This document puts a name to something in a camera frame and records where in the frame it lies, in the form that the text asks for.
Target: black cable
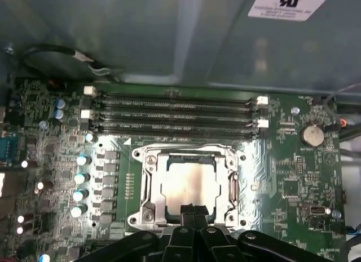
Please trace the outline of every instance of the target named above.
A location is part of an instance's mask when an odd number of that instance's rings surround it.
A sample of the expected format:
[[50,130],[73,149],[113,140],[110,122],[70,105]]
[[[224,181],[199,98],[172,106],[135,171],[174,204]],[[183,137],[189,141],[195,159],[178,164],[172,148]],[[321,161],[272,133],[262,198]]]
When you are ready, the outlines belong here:
[[345,130],[341,130],[338,134],[340,142],[348,141],[361,136],[361,123],[353,125]]
[[357,158],[357,159],[361,158],[361,152],[357,152],[357,151],[355,152],[344,148],[340,149],[340,154],[342,156],[351,157],[351,158]]
[[76,51],[72,48],[67,48],[60,45],[50,45],[50,44],[36,44],[28,47],[25,51],[21,53],[18,59],[18,66],[19,68],[24,68],[26,71],[28,71],[31,74],[34,74],[36,77],[41,78],[48,78],[46,74],[44,74],[42,71],[38,70],[37,68],[34,68],[33,66],[30,66],[26,63],[26,60],[39,52],[58,52],[64,55],[72,56],[78,61],[85,62],[88,64],[91,71],[97,75],[97,76],[103,76],[105,79],[107,79],[110,82],[113,83],[120,83],[116,77],[111,75],[111,70],[107,67],[105,67],[103,64],[101,64],[98,61],[95,61],[83,53]]
[[358,82],[358,83],[354,83],[352,85],[349,85],[349,86],[346,86],[344,88],[341,88],[337,91],[335,91],[334,93],[331,93],[324,101],[323,101],[323,107],[325,109],[325,111],[333,118],[336,119],[336,125],[337,125],[337,128],[338,130],[341,129],[341,117],[335,113],[329,106],[328,106],[328,103],[334,98],[336,97],[337,95],[343,93],[343,92],[346,92],[348,90],[351,90],[353,88],[356,88],[356,87],[359,87],[361,86],[361,82]]

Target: white label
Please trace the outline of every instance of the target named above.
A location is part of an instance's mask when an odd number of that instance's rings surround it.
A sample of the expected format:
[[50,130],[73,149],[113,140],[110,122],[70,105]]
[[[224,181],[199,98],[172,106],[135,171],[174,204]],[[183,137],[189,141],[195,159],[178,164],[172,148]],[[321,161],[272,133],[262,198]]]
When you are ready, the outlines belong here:
[[326,0],[256,0],[248,16],[306,21]]

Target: motherboard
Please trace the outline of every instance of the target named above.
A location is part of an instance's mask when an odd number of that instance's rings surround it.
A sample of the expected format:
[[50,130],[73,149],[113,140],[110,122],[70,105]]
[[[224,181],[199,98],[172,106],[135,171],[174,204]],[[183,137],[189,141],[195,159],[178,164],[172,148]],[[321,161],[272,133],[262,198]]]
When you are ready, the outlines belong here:
[[235,237],[339,260],[340,146],[318,96],[18,79],[0,119],[4,257],[74,261],[193,204]]

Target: ul logo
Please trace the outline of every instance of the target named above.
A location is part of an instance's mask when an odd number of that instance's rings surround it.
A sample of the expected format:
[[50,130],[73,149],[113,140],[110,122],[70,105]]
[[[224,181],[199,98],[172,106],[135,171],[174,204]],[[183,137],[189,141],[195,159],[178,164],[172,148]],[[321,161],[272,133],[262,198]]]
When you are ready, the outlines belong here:
[[297,7],[299,0],[280,0],[280,7]]

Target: blue serial port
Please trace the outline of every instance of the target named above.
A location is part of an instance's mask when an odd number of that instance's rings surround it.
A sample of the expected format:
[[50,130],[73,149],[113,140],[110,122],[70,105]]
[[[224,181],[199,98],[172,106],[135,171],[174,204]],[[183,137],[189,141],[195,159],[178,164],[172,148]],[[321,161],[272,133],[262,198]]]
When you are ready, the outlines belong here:
[[0,138],[0,162],[12,163],[16,158],[17,136]]

